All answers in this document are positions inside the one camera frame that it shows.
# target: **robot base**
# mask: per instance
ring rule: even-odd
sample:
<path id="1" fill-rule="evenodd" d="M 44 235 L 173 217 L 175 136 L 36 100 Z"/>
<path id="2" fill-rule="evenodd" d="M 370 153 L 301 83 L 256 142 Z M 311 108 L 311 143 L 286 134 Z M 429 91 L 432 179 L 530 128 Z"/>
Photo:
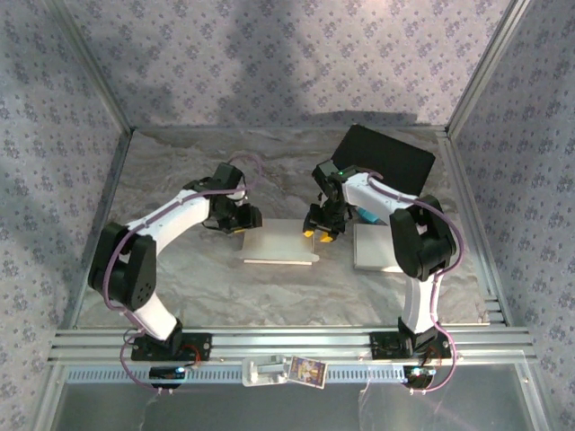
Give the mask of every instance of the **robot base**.
<path id="1" fill-rule="evenodd" d="M 187 362 L 209 360 L 212 336 L 208 333 L 182 332 L 177 345 L 166 345 L 145 335 L 134 340 L 131 359 L 135 362 Z"/>
<path id="2" fill-rule="evenodd" d="M 372 332 L 369 334 L 371 356 L 377 359 L 412 359 L 425 360 L 432 358 L 448 359 L 451 357 L 449 341 L 441 332 L 432 328 L 421 334 L 406 331 L 401 319 L 398 332 Z"/>

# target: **blue object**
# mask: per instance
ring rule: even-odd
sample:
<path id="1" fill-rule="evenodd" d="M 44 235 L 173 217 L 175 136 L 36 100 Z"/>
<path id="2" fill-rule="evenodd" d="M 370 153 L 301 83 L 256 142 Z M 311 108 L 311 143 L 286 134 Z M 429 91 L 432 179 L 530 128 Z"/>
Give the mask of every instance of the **blue object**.
<path id="1" fill-rule="evenodd" d="M 366 222 L 371 223 L 371 224 L 375 224 L 375 223 L 377 223 L 377 220 L 379 220 L 379 217 L 377 215 L 371 214 L 369 211 L 366 211 L 363 208 L 358 208 L 358 214 Z"/>

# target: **red wire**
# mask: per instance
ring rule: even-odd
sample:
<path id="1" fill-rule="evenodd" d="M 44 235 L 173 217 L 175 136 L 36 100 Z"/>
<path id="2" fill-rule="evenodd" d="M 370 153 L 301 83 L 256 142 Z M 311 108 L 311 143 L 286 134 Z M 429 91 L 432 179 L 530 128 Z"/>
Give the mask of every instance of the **red wire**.
<path id="1" fill-rule="evenodd" d="M 436 354 L 436 356 L 439 359 L 439 366 L 441 366 L 441 355 L 439 354 L 439 351 L 436 348 L 434 348 L 433 346 L 429 346 L 428 351 Z"/>
<path id="2" fill-rule="evenodd" d="M 194 362 L 194 365 L 199 364 L 199 363 L 201 362 L 201 355 L 199 354 L 198 348 L 195 347 L 195 346 L 192 345 L 192 344 L 184 344 L 184 345 L 181 347 L 181 349 L 183 350 L 183 349 L 185 349 L 185 348 L 189 348 L 189 349 L 193 350 L 194 352 L 196 352 L 196 360 L 195 360 L 195 362 Z"/>

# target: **enclosure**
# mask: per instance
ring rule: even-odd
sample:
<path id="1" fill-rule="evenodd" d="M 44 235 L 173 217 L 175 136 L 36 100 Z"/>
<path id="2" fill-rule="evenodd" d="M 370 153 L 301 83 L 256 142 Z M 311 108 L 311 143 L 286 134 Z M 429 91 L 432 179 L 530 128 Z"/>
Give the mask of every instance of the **enclosure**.
<path id="1" fill-rule="evenodd" d="M 106 429 L 575 427 L 572 2 L 30 0 L 2 12 L 2 427 L 88 430 L 103 411 Z M 186 374 L 191 395 L 130 384 L 130 323 L 87 283 L 102 228 L 238 154 L 262 160 L 249 198 L 263 220 L 299 224 L 319 193 L 312 170 L 353 124 L 433 154 L 422 195 L 464 235 L 438 303 L 460 353 L 443 394 L 412 398 L 385 377 L 412 363 L 372 360 L 370 334 L 396 327 L 406 278 L 357 268 L 351 224 L 333 243 L 316 235 L 311 265 L 244 263 L 248 233 L 190 228 L 160 254 L 157 294 L 184 333 L 211 334 L 210 359 Z M 242 359 L 266 355 L 326 361 L 325 390 L 241 386 Z M 128 364 L 146 379 L 150 364 Z"/>

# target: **black mounting plate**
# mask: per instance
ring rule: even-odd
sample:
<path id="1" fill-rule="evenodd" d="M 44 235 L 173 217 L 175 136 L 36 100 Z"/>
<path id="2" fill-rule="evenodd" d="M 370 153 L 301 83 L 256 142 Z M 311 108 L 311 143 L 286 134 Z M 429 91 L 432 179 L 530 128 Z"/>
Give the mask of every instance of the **black mounting plate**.
<path id="1" fill-rule="evenodd" d="M 212 348 L 212 335 L 208 333 L 183 332 L 181 334 L 181 348 L 175 355 L 169 349 L 150 342 L 146 337 L 134 340 L 131 359 L 135 362 L 195 362 L 196 350 L 200 362 L 209 360 Z"/>
<path id="2" fill-rule="evenodd" d="M 441 332 L 438 332 L 438 336 L 435 339 L 415 352 L 411 352 L 410 349 L 406 348 L 405 336 L 396 331 L 371 332 L 369 334 L 369 345 L 371 347 L 371 357 L 374 360 L 423 358 L 430 349 L 432 351 L 435 350 L 431 358 L 437 358 L 437 354 L 442 359 L 451 357 L 447 337 Z"/>

